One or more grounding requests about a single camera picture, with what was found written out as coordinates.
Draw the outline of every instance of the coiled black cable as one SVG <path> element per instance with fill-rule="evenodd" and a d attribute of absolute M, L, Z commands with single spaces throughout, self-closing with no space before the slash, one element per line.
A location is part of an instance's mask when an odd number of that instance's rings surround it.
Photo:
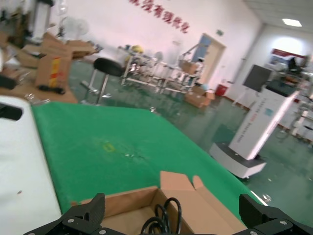
<path fill-rule="evenodd" d="M 175 231 L 171 231 L 170 220 L 167 213 L 167 207 L 169 206 L 170 202 L 173 201 L 177 204 L 178 208 L 178 218 L 177 218 L 177 226 Z M 158 215 L 158 210 L 161 209 L 162 215 Z M 181 229 L 181 206 L 179 200 L 174 197 L 167 199 L 162 206 L 161 204 L 156 204 L 155 207 L 155 216 L 148 219 L 141 229 L 141 234 L 144 234 L 145 231 L 148 229 L 148 233 L 154 234 L 155 229 L 159 229 L 160 233 L 162 234 L 179 234 Z"/>

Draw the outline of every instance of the fan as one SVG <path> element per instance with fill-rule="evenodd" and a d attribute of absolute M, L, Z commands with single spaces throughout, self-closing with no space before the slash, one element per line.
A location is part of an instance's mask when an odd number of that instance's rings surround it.
<path fill-rule="evenodd" d="M 87 34 L 89 31 L 89 25 L 85 20 L 73 17 L 65 17 L 62 20 L 62 26 L 67 37 L 75 40 L 79 40 L 80 36 Z"/>
<path fill-rule="evenodd" d="M 86 35 L 89 32 L 89 25 L 87 21 L 83 19 L 78 19 L 77 20 L 77 37 L 76 39 L 79 39 L 80 36 Z"/>

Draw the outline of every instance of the display screen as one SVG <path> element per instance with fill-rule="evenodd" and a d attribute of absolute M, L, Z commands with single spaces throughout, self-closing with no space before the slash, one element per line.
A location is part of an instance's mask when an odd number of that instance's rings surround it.
<path fill-rule="evenodd" d="M 271 70 L 264 67 L 253 65 L 243 85 L 257 92 L 261 92 L 262 86 L 269 79 L 271 72 Z"/>

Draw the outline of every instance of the green table surface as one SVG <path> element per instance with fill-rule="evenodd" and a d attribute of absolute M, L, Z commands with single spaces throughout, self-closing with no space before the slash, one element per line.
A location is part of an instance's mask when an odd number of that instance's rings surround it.
<path fill-rule="evenodd" d="M 147 110 L 51 102 L 34 116 L 62 212 L 71 201 L 160 186 L 160 171 L 201 177 L 238 218 L 249 189 L 164 118 Z"/>

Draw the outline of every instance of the black stool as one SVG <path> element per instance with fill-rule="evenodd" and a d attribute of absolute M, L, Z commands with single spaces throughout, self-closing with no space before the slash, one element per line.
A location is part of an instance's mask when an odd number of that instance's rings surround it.
<path fill-rule="evenodd" d="M 86 103 L 86 99 L 89 93 L 94 93 L 98 95 L 96 104 L 99 105 L 101 98 L 103 97 L 103 93 L 106 88 L 109 75 L 120 77 L 122 76 L 124 70 L 119 63 L 109 60 L 109 59 L 105 59 L 105 58 L 96 59 L 93 63 L 93 67 L 94 67 L 94 70 L 92 72 L 92 78 L 91 78 L 90 84 L 86 87 L 88 90 L 87 90 L 85 100 L 83 101 L 83 103 Z M 93 88 L 93 82 L 94 82 L 97 71 L 103 72 L 105 74 L 103 77 L 103 82 L 100 88 L 100 92 Z"/>

